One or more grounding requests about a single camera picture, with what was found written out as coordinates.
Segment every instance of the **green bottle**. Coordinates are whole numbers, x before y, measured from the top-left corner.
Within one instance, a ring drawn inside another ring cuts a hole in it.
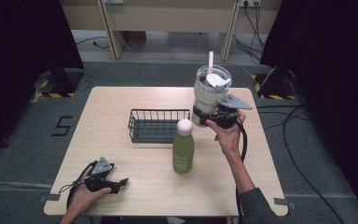
[[[178,133],[172,144],[173,170],[181,175],[187,174],[193,165],[194,139],[191,131],[193,123],[189,119],[181,119],[177,124]]]

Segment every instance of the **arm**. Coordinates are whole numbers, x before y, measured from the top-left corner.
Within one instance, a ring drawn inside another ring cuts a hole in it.
[[[92,169],[90,167],[83,177],[85,177],[89,171]],[[91,192],[87,189],[84,184],[80,184],[77,187],[77,190],[69,203],[68,210],[61,220],[61,224],[70,224],[74,223],[77,218],[86,211],[97,199],[103,197],[105,194],[110,193],[110,188],[100,189],[96,192]]]
[[[246,116],[238,110],[239,120],[244,122]],[[214,141],[218,141],[231,169],[237,191],[240,195],[245,223],[281,223],[259,188],[255,187],[245,165],[241,160],[239,143],[241,131],[234,124],[229,129],[220,128],[215,122],[207,120],[206,124],[216,132]]]

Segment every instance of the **gray carpet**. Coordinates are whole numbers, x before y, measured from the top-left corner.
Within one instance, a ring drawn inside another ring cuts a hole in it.
[[[200,64],[84,63],[85,74],[73,98],[41,97],[21,115],[7,138],[8,147],[0,148],[0,223],[57,223],[59,217],[43,213],[41,196],[49,193],[63,156],[95,86],[167,86],[192,87]],[[252,79],[236,65],[223,65],[233,76],[232,87],[249,88],[256,106],[299,105],[300,101],[259,99]],[[250,73],[266,73],[261,66]],[[259,108],[263,127],[286,199],[296,209],[281,217],[283,223],[339,223],[337,218],[301,177],[291,161],[282,135],[282,123],[293,107]],[[334,160],[329,157],[307,108],[301,107],[286,125],[286,140],[299,169],[309,182],[331,203],[345,223],[358,223],[358,201]],[[66,136],[56,125],[61,116],[69,116],[63,125],[71,128]],[[5,185],[16,182],[19,187]],[[82,217],[77,223],[90,223]]]

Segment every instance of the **power outlet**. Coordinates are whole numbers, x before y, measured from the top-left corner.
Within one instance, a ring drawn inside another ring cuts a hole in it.
[[[258,3],[259,6],[261,4],[261,0],[241,0],[241,4],[240,4],[241,7],[243,7],[243,3],[245,1],[248,2],[248,7],[255,7],[256,3]]]

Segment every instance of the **sleeve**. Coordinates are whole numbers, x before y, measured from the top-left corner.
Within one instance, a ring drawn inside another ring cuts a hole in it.
[[[269,203],[259,188],[239,195],[246,224],[282,223],[269,207]]]

